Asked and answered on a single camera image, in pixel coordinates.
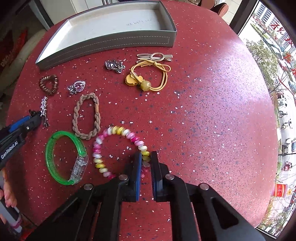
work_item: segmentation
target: beige braided band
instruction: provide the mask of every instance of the beige braided band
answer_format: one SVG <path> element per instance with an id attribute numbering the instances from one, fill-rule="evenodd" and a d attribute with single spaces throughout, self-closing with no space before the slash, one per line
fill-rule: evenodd
<path id="1" fill-rule="evenodd" d="M 86 99 L 90 99 L 90 98 L 92 98 L 94 101 L 94 107 L 95 107 L 95 112 L 96 112 L 94 115 L 94 117 L 95 117 L 94 130 L 88 134 L 84 134 L 79 131 L 78 126 L 77 126 L 77 124 L 78 124 L 77 119 L 79 117 L 78 111 L 79 111 L 80 106 L 82 105 L 83 101 Z M 73 131 L 75 132 L 75 136 L 80 137 L 81 139 L 89 140 L 91 137 L 94 137 L 101 130 L 100 122 L 101 122 L 101 116 L 99 113 L 99 99 L 98 99 L 98 97 L 95 95 L 95 93 L 82 95 L 74 108 L 72 123 L 73 123 Z"/>

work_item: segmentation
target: building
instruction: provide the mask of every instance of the building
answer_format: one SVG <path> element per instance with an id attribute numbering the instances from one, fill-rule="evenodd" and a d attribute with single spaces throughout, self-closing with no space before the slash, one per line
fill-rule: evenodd
<path id="1" fill-rule="evenodd" d="M 259 2 L 257 7 L 255 8 L 254 13 L 256 14 L 256 17 L 261 19 L 261 21 L 265 24 L 266 27 L 269 26 L 271 29 L 273 29 L 274 27 L 271 25 L 278 24 L 279 27 L 276 28 L 277 31 L 279 31 L 280 28 L 282 27 L 281 22 L 272 13 L 272 11 L 270 11 L 263 3 Z M 296 54 L 295 45 L 292 44 L 292 46 L 291 46 L 291 44 L 285 40 L 285 39 L 289 38 L 288 33 L 286 31 L 281 31 L 278 33 L 277 37 L 281 41 L 282 47 L 284 48 L 284 50 L 289 51 L 292 56 L 295 56 L 295 54 Z"/>

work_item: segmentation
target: pink and yellow beaded bracelet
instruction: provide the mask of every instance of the pink and yellow beaded bracelet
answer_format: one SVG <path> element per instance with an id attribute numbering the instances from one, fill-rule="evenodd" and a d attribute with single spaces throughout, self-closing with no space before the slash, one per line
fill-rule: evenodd
<path id="1" fill-rule="evenodd" d="M 110 126 L 108 129 L 105 129 L 102 134 L 99 134 L 96 137 L 96 141 L 94 142 L 93 147 L 93 157 L 94 157 L 94 163 L 96 165 L 96 168 L 99 169 L 99 172 L 103 174 L 104 177 L 107 177 L 108 179 L 112 179 L 116 177 L 115 174 L 108 171 L 106 168 L 106 165 L 103 164 L 102 155 L 101 155 L 101 145 L 103 143 L 103 140 L 112 134 L 121 135 L 123 137 L 126 137 L 127 139 L 130 139 L 132 143 L 134 143 L 138 149 L 142 153 L 142 172 L 141 177 L 145 177 L 145 172 L 148 172 L 148 168 L 150 167 L 149 161 L 150 161 L 150 153 L 147 151 L 147 146 L 144 145 L 144 142 L 140 140 L 139 137 L 136 136 L 135 133 L 131 132 L 129 129 L 125 129 L 123 126 Z"/>

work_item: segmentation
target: brown coil hair tie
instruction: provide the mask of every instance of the brown coil hair tie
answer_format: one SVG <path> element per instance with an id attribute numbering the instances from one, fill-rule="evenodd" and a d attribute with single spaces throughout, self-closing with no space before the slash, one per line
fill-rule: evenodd
<path id="1" fill-rule="evenodd" d="M 84 100 L 88 100 L 92 98 L 93 101 L 94 101 L 94 107 L 95 107 L 95 115 L 94 115 L 94 118 L 95 118 L 95 121 L 94 121 L 94 130 L 91 131 L 90 133 L 88 134 L 84 134 L 84 133 L 81 133 L 78 129 L 78 117 L 79 117 L 79 114 L 78 114 L 78 111 L 80 109 L 80 106 L 82 105 L 83 101 Z M 100 128 L 100 123 L 101 123 L 101 116 L 100 116 L 100 113 L 99 113 L 99 99 L 98 97 L 95 95 L 95 93 L 89 93 L 87 95 L 82 95 L 79 99 L 79 101 L 77 102 L 75 108 L 74 108 L 74 114 L 73 114 L 73 120 L 72 120 L 72 123 L 73 123 L 73 131 L 75 132 L 75 136 L 77 137 L 80 137 L 81 139 L 86 139 L 86 140 L 89 140 L 90 138 L 94 137 L 98 132 L 100 132 L 101 128 Z"/>
<path id="2" fill-rule="evenodd" d="M 47 81 L 52 81 L 52 89 L 48 89 L 45 85 Z M 39 80 L 39 87 L 48 95 L 54 95 L 59 87 L 59 79 L 55 74 L 44 76 Z"/>

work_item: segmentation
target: bead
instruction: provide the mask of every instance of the bead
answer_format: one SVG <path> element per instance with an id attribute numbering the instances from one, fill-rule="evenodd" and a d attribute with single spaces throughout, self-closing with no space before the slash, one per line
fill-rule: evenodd
<path id="1" fill-rule="evenodd" d="M 106 165 L 103 163 L 97 163 L 96 168 L 104 168 Z"/>
<path id="2" fill-rule="evenodd" d="M 109 135 L 109 136 L 112 135 L 112 126 L 110 126 L 110 127 L 108 128 L 107 132 L 108 132 L 108 135 Z"/>
<path id="3" fill-rule="evenodd" d="M 144 146 L 144 142 L 138 140 L 138 141 L 135 142 L 135 145 L 136 146 Z"/>
<path id="4" fill-rule="evenodd" d="M 95 158 L 94 163 L 103 163 L 103 160 L 100 158 Z"/>
<path id="5" fill-rule="evenodd" d="M 104 137 L 107 137 L 107 136 L 108 136 L 108 130 L 107 130 L 107 129 L 105 129 L 105 130 L 103 131 L 103 136 L 104 136 Z"/>
<path id="6" fill-rule="evenodd" d="M 133 132 L 131 132 L 130 134 L 128 134 L 128 135 L 126 136 L 126 138 L 127 138 L 127 139 L 131 139 L 131 138 L 134 138 L 135 136 L 136 136 L 136 134 L 133 133 Z"/>
<path id="7" fill-rule="evenodd" d="M 131 138 L 131 142 L 132 143 L 135 143 L 135 141 L 137 141 L 137 140 L 139 140 L 140 139 L 140 137 L 133 137 L 133 138 Z"/>
<path id="8" fill-rule="evenodd" d="M 142 172 L 148 172 L 149 171 L 149 169 L 148 168 L 146 168 L 146 167 L 144 167 L 144 166 L 142 166 Z"/>
<path id="9" fill-rule="evenodd" d="M 123 136 L 123 137 L 125 137 L 126 135 L 128 135 L 128 134 L 130 134 L 130 130 L 129 129 L 125 129 L 122 133 L 121 133 L 121 135 Z"/>
<path id="10" fill-rule="evenodd" d="M 102 141 L 105 139 L 104 135 L 101 134 L 101 135 L 98 135 L 98 138 L 100 138 Z"/>
<path id="11" fill-rule="evenodd" d="M 142 156 L 142 160 L 143 161 L 146 161 L 146 162 L 149 162 L 150 161 L 150 157 L 148 157 L 148 156 Z"/>
<path id="12" fill-rule="evenodd" d="M 150 154 L 148 151 L 141 151 L 141 153 L 143 156 L 149 156 L 149 154 Z"/>
<path id="13" fill-rule="evenodd" d="M 104 173 L 104 172 L 107 172 L 107 171 L 108 171 L 107 168 L 100 168 L 100 169 L 99 169 L 99 172 L 100 172 L 100 173 Z"/>
<path id="14" fill-rule="evenodd" d="M 111 175 L 109 175 L 107 178 L 108 178 L 109 180 L 111 180 L 111 179 L 113 179 L 113 178 L 115 178 L 115 177 L 116 177 L 115 174 L 111 174 Z"/>
<path id="15" fill-rule="evenodd" d="M 150 81 L 143 80 L 140 87 L 143 91 L 148 91 L 151 88 L 151 83 L 150 83 Z"/>
<path id="16" fill-rule="evenodd" d="M 101 154 L 98 154 L 98 153 L 93 153 L 93 157 L 94 157 L 94 158 L 101 158 L 102 155 L 101 155 Z"/>
<path id="17" fill-rule="evenodd" d="M 149 162 L 142 161 L 142 164 L 143 164 L 143 166 L 146 167 L 146 168 L 150 167 L 150 163 L 149 163 Z"/>
<path id="18" fill-rule="evenodd" d="M 97 142 L 94 142 L 94 148 L 101 149 L 101 145 L 99 145 Z"/>
<path id="19" fill-rule="evenodd" d="M 99 153 L 101 153 L 101 149 L 95 149 L 95 148 L 93 148 L 93 153 L 97 153 L 97 154 L 99 154 Z"/>
<path id="20" fill-rule="evenodd" d="M 99 145 L 101 145 L 101 144 L 103 143 L 103 141 L 102 141 L 99 137 L 96 138 L 96 142 L 97 142 Z"/>
<path id="21" fill-rule="evenodd" d="M 124 130 L 125 128 L 122 126 L 122 127 L 119 127 L 118 129 L 117 129 L 117 131 L 116 131 L 116 134 L 117 135 L 121 135 L 121 132 L 122 132 L 122 130 Z"/>
<path id="22" fill-rule="evenodd" d="M 138 146 L 138 149 L 140 151 L 146 151 L 147 150 L 147 146 Z"/>
<path id="23" fill-rule="evenodd" d="M 103 177 L 108 177 L 108 176 L 110 176 L 112 173 L 111 172 L 104 172 L 103 173 Z"/>
<path id="24" fill-rule="evenodd" d="M 119 128 L 118 126 L 114 126 L 114 127 L 112 128 L 112 134 L 113 134 L 113 135 L 116 134 L 116 131 L 117 131 L 118 128 Z"/>

